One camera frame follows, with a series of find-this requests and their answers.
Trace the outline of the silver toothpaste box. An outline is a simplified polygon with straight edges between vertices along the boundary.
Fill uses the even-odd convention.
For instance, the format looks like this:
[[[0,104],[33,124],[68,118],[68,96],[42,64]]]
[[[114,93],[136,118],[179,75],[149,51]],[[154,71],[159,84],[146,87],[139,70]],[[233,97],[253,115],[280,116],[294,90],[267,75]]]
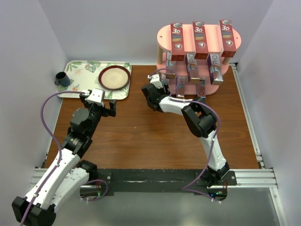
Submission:
[[[166,69],[166,78],[175,79],[176,61],[172,60],[172,54],[170,52],[166,52]]]
[[[197,96],[206,98],[206,80],[200,80],[197,84]]]
[[[176,80],[176,97],[184,99],[185,97],[185,77],[179,76]]]
[[[219,55],[209,54],[207,65],[211,85],[221,85],[223,83],[223,75]]]
[[[185,57],[187,76],[189,84],[198,84],[200,81],[197,60],[195,59],[195,55],[192,53],[186,54]]]

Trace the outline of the red toothpaste box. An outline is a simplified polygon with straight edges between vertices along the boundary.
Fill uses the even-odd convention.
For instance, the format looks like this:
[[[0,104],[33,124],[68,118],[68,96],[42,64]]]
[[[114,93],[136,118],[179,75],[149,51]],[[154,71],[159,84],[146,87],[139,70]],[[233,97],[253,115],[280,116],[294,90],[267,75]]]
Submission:
[[[171,23],[171,60],[183,61],[185,58],[182,23]]]
[[[204,22],[192,23],[193,25],[193,37],[195,44],[195,59],[206,60],[209,51],[206,40],[206,31]]]
[[[221,56],[232,58],[237,51],[232,23],[230,20],[219,20],[219,22],[222,38]]]

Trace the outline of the blue toothpaste box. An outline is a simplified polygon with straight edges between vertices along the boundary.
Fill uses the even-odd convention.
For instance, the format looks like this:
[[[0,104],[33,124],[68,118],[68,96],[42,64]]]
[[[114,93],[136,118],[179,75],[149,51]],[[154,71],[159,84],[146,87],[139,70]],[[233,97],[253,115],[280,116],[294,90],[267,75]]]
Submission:
[[[164,92],[168,93],[169,92],[169,85],[168,85],[168,80],[167,80],[165,74],[161,74],[161,83],[163,85]]]

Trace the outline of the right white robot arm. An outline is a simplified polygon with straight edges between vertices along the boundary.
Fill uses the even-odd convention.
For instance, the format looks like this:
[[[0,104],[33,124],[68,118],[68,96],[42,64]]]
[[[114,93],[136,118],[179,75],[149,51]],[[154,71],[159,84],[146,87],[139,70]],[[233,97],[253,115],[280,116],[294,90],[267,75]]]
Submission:
[[[230,170],[217,138],[221,126],[220,117],[211,107],[204,104],[201,98],[173,98],[168,90],[164,90],[167,87],[168,85],[156,87],[152,83],[142,86],[141,90],[148,107],[154,111],[174,113],[184,117],[190,132],[200,139],[206,153],[205,168],[210,172],[210,181],[220,185],[226,180],[226,174]]]

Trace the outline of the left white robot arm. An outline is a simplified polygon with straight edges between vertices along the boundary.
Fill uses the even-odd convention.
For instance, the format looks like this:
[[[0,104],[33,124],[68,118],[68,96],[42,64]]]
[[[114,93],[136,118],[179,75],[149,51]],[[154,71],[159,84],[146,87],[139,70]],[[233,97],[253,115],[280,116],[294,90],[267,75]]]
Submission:
[[[97,166],[81,158],[92,144],[92,136],[101,117],[116,115],[116,100],[103,103],[103,94],[78,92],[83,108],[72,114],[67,136],[58,153],[37,184],[24,196],[16,197],[12,208],[22,226],[51,226],[61,205],[81,185],[98,181]]]

